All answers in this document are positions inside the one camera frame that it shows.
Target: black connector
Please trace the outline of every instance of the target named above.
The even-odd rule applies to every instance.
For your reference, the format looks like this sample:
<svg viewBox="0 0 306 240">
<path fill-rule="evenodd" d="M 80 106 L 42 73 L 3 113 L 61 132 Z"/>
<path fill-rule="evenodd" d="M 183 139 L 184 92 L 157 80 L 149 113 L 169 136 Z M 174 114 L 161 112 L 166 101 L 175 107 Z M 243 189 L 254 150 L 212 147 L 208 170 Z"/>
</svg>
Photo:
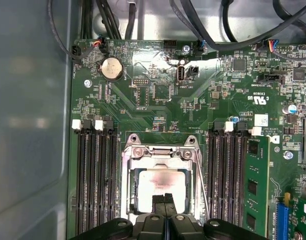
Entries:
<svg viewBox="0 0 306 240">
<path fill-rule="evenodd" d="M 78 45 L 73 45 L 72 46 L 72 53 L 75 56 L 80 56 L 82 54 L 82 49 Z M 81 63 L 82 63 L 81 59 L 74 59 L 73 58 L 72 61 L 73 61 L 73 63 L 78 64 L 78 65 L 81 65 Z"/>
<path fill-rule="evenodd" d="M 221 4 L 223 7 L 226 7 L 230 4 L 232 4 L 234 2 L 234 0 L 222 0 Z"/>
<path fill-rule="evenodd" d="M 257 83 L 259 84 L 273 84 L 273 83 L 285 84 L 285 80 L 286 80 L 285 75 L 278 73 L 269 73 L 269 74 L 262 73 L 257 76 Z"/>
</svg>

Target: black ram slot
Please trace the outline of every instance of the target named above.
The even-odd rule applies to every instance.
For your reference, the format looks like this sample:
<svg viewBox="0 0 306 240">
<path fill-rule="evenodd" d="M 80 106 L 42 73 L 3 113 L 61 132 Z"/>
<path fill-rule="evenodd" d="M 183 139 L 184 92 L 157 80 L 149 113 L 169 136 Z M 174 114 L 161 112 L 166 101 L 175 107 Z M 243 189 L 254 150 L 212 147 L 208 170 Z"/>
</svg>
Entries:
<svg viewBox="0 0 306 240">
<path fill-rule="evenodd" d="M 225 162 L 225 149 L 226 149 L 226 138 L 224 136 L 220 136 L 221 141 L 220 144 L 217 146 L 219 151 L 218 155 L 218 216 L 220 219 L 223 219 L 224 214 L 224 204 L 223 204 L 223 189 L 224 189 L 224 162 Z"/>
<path fill-rule="evenodd" d="M 76 220 L 75 220 L 75 232 L 76 235 L 82 233 L 81 221 L 82 221 L 82 196 L 83 196 L 83 162 L 84 162 L 84 146 L 85 139 L 84 134 L 78 133 L 77 137 L 77 179 L 76 179 Z"/>
<path fill-rule="evenodd" d="M 235 151 L 235 159 L 234 159 L 234 218 L 233 224 L 241 226 L 243 221 L 243 199 L 244 199 L 244 171 L 245 171 L 245 151 L 247 138 L 244 136 L 236 137 L 236 151 Z"/>
<path fill-rule="evenodd" d="M 233 174 L 233 194 L 232 194 L 232 199 L 233 199 L 233 221 L 232 223 L 235 225 L 239 225 L 239 214 L 240 214 L 240 210 L 239 210 L 239 195 L 240 195 L 240 183 L 239 183 L 239 158 L 240 158 L 240 148 L 241 148 L 241 138 L 240 137 L 236 137 L 235 138 L 235 151 L 234 151 L 234 163 L 233 163 L 233 170 L 232 170 L 232 174 Z"/>
<path fill-rule="evenodd" d="M 220 216 L 220 193 L 219 193 L 219 187 L 222 184 L 220 179 L 220 168 L 221 168 L 221 156 L 222 156 L 222 148 L 223 146 L 223 137 L 222 136 L 216 136 L 215 138 L 215 157 L 213 159 L 214 165 L 213 165 L 213 216 Z"/>
<path fill-rule="evenodd" d="M 106 135 L 99 136 L 98 147 L 98 213 L 97 224 L 105 223 L 105 208 L 106 208 L 106 186 L 105 186 L 105 172 L 106 172 Z"/>
<path fill-rule="evenodd" d="M 212 132 L 209 133 L 209 138 L 208 138 L 208 161 L 207 161 L 207 178 L 206 178 L 206 193 L 207 197 L 209 199 L 209 212 L 210 212 L 210 217 L 212 218 L 213 216 L 213 159 L 215 155 L 215 137 Z"/>
<path fill-rule="evenodd" d="M 85 152 L 84 152 L 84 165 L 83 165 L 83 171 L 84 171 L 84 177 L 83 177 L 83 188 L 84 188 L 84 194 L 83 194 L 83 220 L 82 220 L 82 229 L 83 232 L 89 230 L 89 222 L 88 222 L 88 215 L 89 215 L 89 202 L 88 202 L 88 196 L 89 196 L 89 176 L 90 176 L 90 162 L 91 162 L 91 155 L 92 155 L 92 134 L 90 131 L 87 131 L 85 134 Z"/>
<path fill-rule="evenodd" d="M 116 136 L 108 136 L 107 144 L 108 168 L 108 221 L 115 218 L 115 192 L 116 192 Z"/>
<path fill-rule="evenodd" d="M 94 190 L 95 190 L 95 162 L 96 162 L 96 135 L 95 130 L 89 135 L 89 159 L 87 161 L 87 213 L 86 213 L 86 230 L 94 227 Z"/>
<path fill-rule="evenodd" d="M 76 183 L 76 234 L 81 234 L 88 229 L 88 162 L 91 157 L 91 134 L 82 130 L 78 137 L 77 151 L 77 183 Z"/>
<path fill-rule="evenodd" d="M 239 226 L 242 227 L 243 224 L 243 216 L 244 216 L 244 185 L 245 185 L 245 166 L 246 166 L 246 153 L 247 153 L 247 137 L 241 138 L 241 162 L 240 162 L 240 188 L 241 188 L 241 194 L 239 199 L 239 208 L 240 208 L 240 215 L 239 215 Z"/>
<path fill-rule="evenodd" d="M 231 172 L 230 172 L 230 166 L 232 164 L 232 157 L 233 157 L 233 140 L 232 136 L 229 134 L 225 137 L 225 160 L 224 160 L 224 167 L 223 167 L 223 183 L 225 184 L 222 189 L 222 195 L 223 195 L 223 214 L 222 219 L 225 221 L 231 220 L 231 208 L 230 208 L 230 202 L 231 202 L 231 196 L 230 196 L 230 190 L 231 190 Z"/>
<path fill-rule="evenodd" d="M 241 226 L 243 219 L 245 134 L 209 131 L 206 190 L 210 217 Z"/>
</svg>

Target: green circuit board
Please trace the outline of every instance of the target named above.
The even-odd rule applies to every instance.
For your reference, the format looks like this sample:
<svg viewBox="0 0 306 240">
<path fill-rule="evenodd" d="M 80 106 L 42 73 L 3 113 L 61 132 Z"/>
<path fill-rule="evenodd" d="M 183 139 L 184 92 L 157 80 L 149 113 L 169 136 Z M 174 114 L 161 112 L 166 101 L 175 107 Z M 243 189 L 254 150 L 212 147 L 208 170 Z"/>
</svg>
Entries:
<svg viewBox="0 0 306 240">
<path fill-rule="evenodd" d="M 76 46 L 84 51 L 92 43 L 80 40 Z M 277 204 L 284 202 L 285 193 L 300 198 L 306 185 L 306 61 L 280 59 L 260 45 L 208 52 L 194 41 L 108 40 L 105 49 L 103 54 L 95 48 L 73 66 L 71 120 L 82 126 L 102 121 L 114 134 L 104 137 L 105 143 L 95 136 L 87 146 L 79 129 L 71 131 L 67 237 L 120 216 L 122 152 L 130 134 L 137 134 L 143 144 L 161 146 L 183 145 L 195 136 L 211 217 L 280 240 Z M 306 45 L 280 44 L 278 51 L 304 57 Z M 107 57 L 122 64 L 120 79 L 104 78 L 99 66 Z M 183 80 L 179 67 L 184 67 Z M 287 112 L 292 105 L 296 111 Z M 80 162 L 79 155 L 88 159 L 84 152 L 89 149 L 90 156 L 97 156 L 92 149 L 101 151 L 101 146 L 106 162 Z M 292 158 L 285 159 L 289 152 Z M 225 201 L 230 191 L 238 195 Z M 100 202 L 106 207 L 99 207 Z M 234 204 L 239 204 L 237 213 Z M 198 206 L 201 222 L 206 218 L 203 206 Z M 292 238 L 294 229 L 290 221 L 287 236 Z"/>
</svg>

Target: ram slot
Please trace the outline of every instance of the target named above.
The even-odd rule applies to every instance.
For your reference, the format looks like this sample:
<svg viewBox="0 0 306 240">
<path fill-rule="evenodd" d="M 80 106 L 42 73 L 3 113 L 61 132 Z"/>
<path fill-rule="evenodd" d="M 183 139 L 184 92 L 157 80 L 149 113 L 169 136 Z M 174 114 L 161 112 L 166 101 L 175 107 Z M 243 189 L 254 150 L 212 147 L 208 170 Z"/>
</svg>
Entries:
<svg viewBox="0 0 306 240">
<path fill-rule="evenodd" d="M 244 198 L 244 168 L 247 139 L 244 136 L 235 138 L 236 150 L 234 154 L 234 187 L 233 187 L 233 224 L 241 226 L 243 220 Z"/>
<path fill-rule="evenodd" d="M 99 147 L 100 147 L 100 135 L 96 133 L 96 144 L 95 144 L 95 162 L 94 162 L 94 195 L 93 195 L 93 227 L 98 226 L 98 160 L 99 160 Z"/>
<path fill-rule="evenodd" d="M 89 135 L 88 153 L 89 158 L 87 165 L 87 212 L 86 212 L 86 230 L 90 230 L 94 227 L 94 191 L 95 191 L 95 163 L 96 163 L 96 134 L 95 130 Z"/>
<path fill-rule="evenodd" d="M 222 162 L 223 157 L 223 137 L 215 137 L 215 156 L 213 158 L 213 186 L 212 186 L 212 196 L 213 196 L 213 218 L 218 218 L 221 214 L 221 202 L 220 202 L 220 192 L 222 187 Z"/>
<path fill-rule="evenodd" d="M 231 190 L 231 173 L 230 166 L 232 164 L 232 156 L 234 152 L 233 140 L 231 134 L 225 136 L 224 142 L 224 158 L 223 158 L 223 188 L 222 188 L 222 198 L 223 198 L 223 211 L 221 219 L 225 221 L 231 221 L 231 208 L 230 208 L 230 190 Z"/>
<path fill-rule="evenodd" d="M 83 178 L 84 178 L 84 151 L 85 134 L 79 132 L 77 137 L 77 179 L 76 179 L 76 235 L 83 232 L 82 228 L 82 209 L 83 209 Z"/>
<path fill-rule="evenodd" d="M 108 176 L 108 221 L 115 218 L 115 194 L 116 194 L 116 136 L 107 137 L 107 176 Z"/>
<path fill-rule="evenodd" d="M 235 164 L 235 152 L 236 152 L 236 138 L 235 136 L 231 136 L 231 141 L 230 141 L 230 163 L 228 166 L 228 174 L 229 174 L 229 179 L 228 179 L 228 215 L 229 219 L 228 222 L 232 223 L 234 220 L 234 191 L 236 189 L 236 183 L 234 182 L 234 164 Z"/>
<path fill-rule="evenodd" d="M 243 216 L 244 216 L 244 186 L 245 186 L 245 166 L 246 166 L 246 154 L 247 154 L 247 137 L 241 137 L 241 151 L 240 151 L 240 196 L 239 196 L 239 226 L 241 227 L 243 224 Z"/>
<path fill-rule="evenodd" d="M 208 137 L 208 157 L 207 157 L 207 170 L 206 170 L 206 193 L 209 198 L 209 212 L 210 217 L 213 218 L 213 187 L 214 187 L 214 156 L 215 156 L 215 137 L 212 132 Z"/>
<path fill-rule="evenodd" d="M 105 223 L 105 208 L 106 208 L 106 186 L 105 186 L 105 170 L 106 170 L 106 135 L 99 136 L 98 144 L 98 168 L 97 168 L 97 225 Z"/>
</svg>

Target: integrated circuit chip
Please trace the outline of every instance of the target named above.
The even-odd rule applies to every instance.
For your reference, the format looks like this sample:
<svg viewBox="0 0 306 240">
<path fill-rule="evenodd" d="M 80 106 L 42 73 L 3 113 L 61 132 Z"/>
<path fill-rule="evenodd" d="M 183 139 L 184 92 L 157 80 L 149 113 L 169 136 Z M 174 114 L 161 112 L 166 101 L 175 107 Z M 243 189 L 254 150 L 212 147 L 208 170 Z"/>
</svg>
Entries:
<svg viewBox="0 0 306 240">
<path fill-rule="evenodd" d="M 296 115 L 287 115 L 286 116 L 286 122 L 288 124 L 295 124 L 295 123 L 297 123 L 297 119 L 298 119 L 298 116 L 296 116 Z"/>
<path fill-rule="evenodd" d="M 252 230 L 256 229 L 256 218 L 254 218 L 249 213 L 246 215 L 246 223 Z"/>
<path fill-rule="evenodd" d="M 212 92 L 212 99 L 219 99 L 219 91 L 213 91 Z"/>
<path fill-rule="evenodd" d="M 258 155 L 259 143 L 257 141 L 249 141 L 248 152 L 253 155 Z"/>
<path fill-rule="evenodd" d="M 304 67 L 294 68 L 293 71 L 293 80 L 294 81 L 305 81 L 306 78 L 306 69 Z"/>
<path fill-rule="evenodd" d="M 215 102 L 211 102 L 211 108 L 219 108 L 219 102 L 215 101 Z"/>
<path fill-rule="evenodd" d="M 247 189 L 251 194 L 257 195 L 257 182 L 248 179 Z"/>
<path fill-rule="evenodd" d="M 246 60 L 245 59 L 234 59 L 233 70 L 237 72 L 246 71 Z"/>
</svg>

